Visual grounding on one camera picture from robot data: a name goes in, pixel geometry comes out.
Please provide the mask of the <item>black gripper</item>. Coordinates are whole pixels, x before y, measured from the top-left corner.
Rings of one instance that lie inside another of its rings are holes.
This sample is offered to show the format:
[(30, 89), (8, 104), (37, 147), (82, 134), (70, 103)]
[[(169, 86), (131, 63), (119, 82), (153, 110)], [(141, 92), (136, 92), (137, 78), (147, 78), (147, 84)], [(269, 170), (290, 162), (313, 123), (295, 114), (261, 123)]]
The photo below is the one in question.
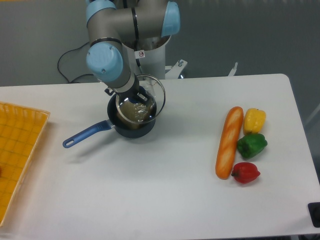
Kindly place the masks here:
[(137, 102), (147, 102), (148, 95), (139, 92), (140, 84), (137, 76), (131, 76), (127, 84), (120, 88), (112, 89), (107, 87), (104, 92), (112, 96), (113, 94), (118, 95), (120, 98), (132, 98), (135, 96)]

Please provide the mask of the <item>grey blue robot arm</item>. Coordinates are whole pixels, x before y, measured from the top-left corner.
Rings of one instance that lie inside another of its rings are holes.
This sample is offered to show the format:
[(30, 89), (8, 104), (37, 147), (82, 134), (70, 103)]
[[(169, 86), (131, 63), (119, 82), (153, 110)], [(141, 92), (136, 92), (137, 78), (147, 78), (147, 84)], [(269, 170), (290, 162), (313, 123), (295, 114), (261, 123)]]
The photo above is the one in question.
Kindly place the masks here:
[(168, 0), (88, 0), (90, 48), (86, 65), (107, 93), (131, 96), (138, 71), (165, 78), (165, 46), (181, 27), (178, 4)]

